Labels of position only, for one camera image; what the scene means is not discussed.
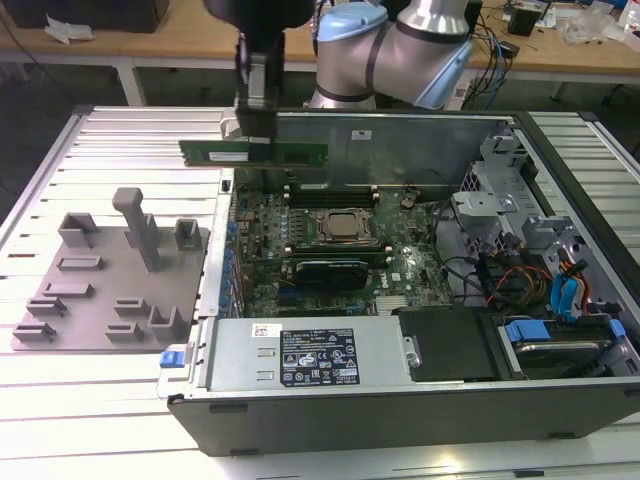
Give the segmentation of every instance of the blue latch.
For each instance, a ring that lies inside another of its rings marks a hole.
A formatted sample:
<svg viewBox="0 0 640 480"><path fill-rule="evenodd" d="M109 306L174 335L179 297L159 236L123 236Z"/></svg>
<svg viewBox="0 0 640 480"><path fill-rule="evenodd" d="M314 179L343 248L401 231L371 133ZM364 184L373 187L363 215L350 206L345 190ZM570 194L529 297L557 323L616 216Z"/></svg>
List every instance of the blue latch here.
<svg viewBox="0 0 640 480"><path fill-rule="evenodd" d="M505 327L511 342L536 342L551 339L544 321L514 320Z"/></svg>
<svg viewBox="0 0 640 480"><path fill-rule="evenodd" d="M160 355L160 368L184 367L184 352L165 350Z"/></svg>
<svg viewBox="0 0 640 480"><path fill-rule="evenodd" d="M609 328L611 329L613 335L616 337L616 340L620 340L627 335L627 331L622 326L622 323L620 323L620 320L617 320L615 318L609 320Z"/></svg>
<svg viewBox="0 0 640 480"><path fill-rule="evenodd" d="M574 278L556 275L551 286L551 309L569 324L576 323L571 315L574 297L578 291L578 282Z"/></svg>

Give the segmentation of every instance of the black box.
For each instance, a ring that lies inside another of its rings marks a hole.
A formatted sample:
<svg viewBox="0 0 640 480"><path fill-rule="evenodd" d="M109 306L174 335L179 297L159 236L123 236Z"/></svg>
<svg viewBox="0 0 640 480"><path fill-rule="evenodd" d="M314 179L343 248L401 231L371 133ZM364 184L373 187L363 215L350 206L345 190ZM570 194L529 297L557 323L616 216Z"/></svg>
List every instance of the black box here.
<svg viewBox="0 0 640 480"><path fill-rule="evenodd" d="M20 28L43 28L47 14L58 21L93 29L152 33L170 0L2 0Z"/></svg>
<svg viewBox="0 0 640 480"><path fill-rule="evenodd" d="M507 26L507 31L511 35L522 35L528 37L540 19L542 12L530 8L514 7L511 12L511 20Z"/></svg>

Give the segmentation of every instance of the aluminum extrusion table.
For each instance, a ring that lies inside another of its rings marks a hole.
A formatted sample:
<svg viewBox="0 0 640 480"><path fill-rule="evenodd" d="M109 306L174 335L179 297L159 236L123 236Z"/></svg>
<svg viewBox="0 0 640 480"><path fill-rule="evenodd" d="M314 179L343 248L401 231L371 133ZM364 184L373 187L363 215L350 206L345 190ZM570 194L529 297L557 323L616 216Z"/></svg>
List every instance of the aluminum extrusion table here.
<svg viewBox="0 0 640 480"><path fill-rule="evenodd" d="M11 331L58 248L57 226L67 210L88 211L98 224L122 224L111 196L131 184L142 189L143 207L156 213L158 225L186 215L211 226L220 172L185 169L177 142L219 139L221 116L217 108L96 108L74 115L0 228L3 478L70 480L87 472L109 479L514 478L523 469L543 470L546 478L638 478L640 415L579 440L209 458L156 398L158 355L12 352ZM638 258L640 186L630 157L598 123L577 114L534 118ZM561 207L551 184L539 183Z"/></svg>

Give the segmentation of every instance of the warning label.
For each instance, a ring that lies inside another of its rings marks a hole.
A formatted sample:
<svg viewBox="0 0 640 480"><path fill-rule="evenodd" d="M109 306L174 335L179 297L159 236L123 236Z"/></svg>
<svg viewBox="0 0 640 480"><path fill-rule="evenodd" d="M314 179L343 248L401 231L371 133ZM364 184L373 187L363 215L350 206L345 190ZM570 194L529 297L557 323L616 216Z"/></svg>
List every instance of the warning label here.
<svg viewBox="0 0 640 480"><path fill-rule="evenodd" d="M285 387L357 385L353 329L282 330L280 383Z"/></svg>

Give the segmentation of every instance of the sticker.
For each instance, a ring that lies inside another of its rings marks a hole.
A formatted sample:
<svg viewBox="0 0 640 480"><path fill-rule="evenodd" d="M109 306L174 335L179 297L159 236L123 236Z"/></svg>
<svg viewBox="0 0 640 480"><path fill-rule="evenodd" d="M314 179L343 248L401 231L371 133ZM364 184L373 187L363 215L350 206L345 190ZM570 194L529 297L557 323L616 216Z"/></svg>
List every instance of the sticker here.
<svg viewBox="0 0 640 480"><path fill-rule="evenodd" d="M251 326L252 337L274 337L280 336L282 330L281 323L254 323Z"/></svg>
<svg viewBox="0 0 640 480"><path fill-rule="evenodd" d="M281 354L280 383L285 387L360 383L353 329L278 332Z"/></svg>
<svg viewBox="0 0 640 480"><path fill-rule="evenodd" d="M352 130L351 140L371 140L371 130Z"/></svg>

